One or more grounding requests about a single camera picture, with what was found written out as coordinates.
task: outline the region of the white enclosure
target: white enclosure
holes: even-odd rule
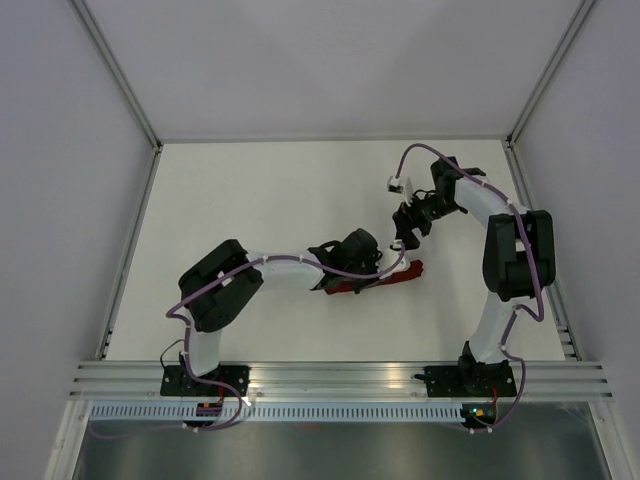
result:
[[[164,318],[177,280],[221,241],[390,240],[400,198],[385,184],[414,139],[553,215],[547,321],[522,315],[510,343],[533,360],[524,398],[589,402],[612,477],[639,478],[637,0],[14,3],[0,16],[0,478],[72,478],[92,401],[78,362],[132,361],[147,377],[125,371],[123,390],[156,394],[183,333]],[[411,154],[414,185],[431,186],[432,161]],[[412,253],[419,279],[259,292],[222,360],[455,360],[486,298],[483,245],[456,213]],[[89,367],[82,385],[103,388]]]

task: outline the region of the aluminum frame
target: aluminum frame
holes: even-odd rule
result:
[[[478,403],[490,398],[429,398],[413,376],[424,367],[455,362],[228,362],[251,368],[250,401]],[[516,384],[521,376],[512,364]],[[90,361],[78,366],[70,400],[173,401],[161,397],[163,370],[158,362]],[[513,399],[500,399],[509,403]],[[610,402],[606,375],[598,362],[527,362],[523,402]]]

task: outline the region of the red object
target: red object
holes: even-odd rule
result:
[[[409,265],[409,268],[407,268],[405,271],[393,273],[391,274],[390,277],[387,277],[383,281],[376,283],[371,287],[367,287],[367,288],[379,287],[381,285],[393,285],[394,283],[407,282],[409,280],[413,280],[414,278],[418,278],[420,275],[422,275],[423,271],[424,271],[424,265],[422,261],[414,260]],[[333,295],[334,293],[353,292],[353,283],[349,281],[342,282],[339,287],[328,288],[325,290],[325,292],[327,292],[327,295]]]

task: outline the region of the black wire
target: black wire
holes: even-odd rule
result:
[[[413,194],[415,195],[418,192],[424,193],[425,197],[427,197],[429,195],[435,195],[435,193],[436,193],[435,190],[423,190],[422,188],[419,188],[418,190],[414,190]]]
[[[167,348],[164,349],[164,352],[162,352],[160,354],[160,365],[162,365],[162,371],[164,372],[165,376],[168,376],[167,373],[167,367],[164,364],[164,356],[167,354],[167,352],[169,350],[171,350],[173,347],[175,347],[177,344],[179,344],[180,342],[184,342],[184,339],[179,338],[178,340],[176,340],[175,342],[173,342],[171,345],[169,345]]]

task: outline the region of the white connector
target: white connector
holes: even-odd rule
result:
[[[399,193],[404,197],[404,202],[407,205],[411,205],[413,199],[413,185],[409,177],[389,177],[387,181],[387,191],[392,193]]]

